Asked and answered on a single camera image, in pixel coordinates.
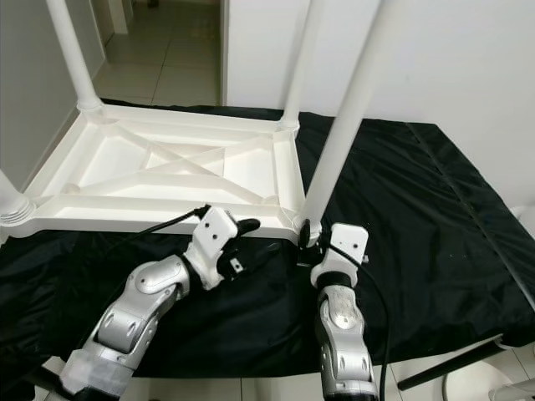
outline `black fabric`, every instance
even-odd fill
[[[253,119],[269,109],[171,108]],[[300,114],[297,148],[308,187],[333,119]],[[535,241],[463,154],[433,124],[363,122],[323,225],[369,231],[369,271],[389,295],[392,361],[461,348],[507,332],[535,340]],[[49,355],[81,346],[127,274],[180,254],[188,236],[150,234],[108,249],[125,233],[41,231],[0,248],[3,383]],[[266,377],[318,370],[317,291],[289,241],[244,238],[254,273],[197,292],[162,319],[137,375]],[[375,363],[385,317],[366,276],[356,287]]]

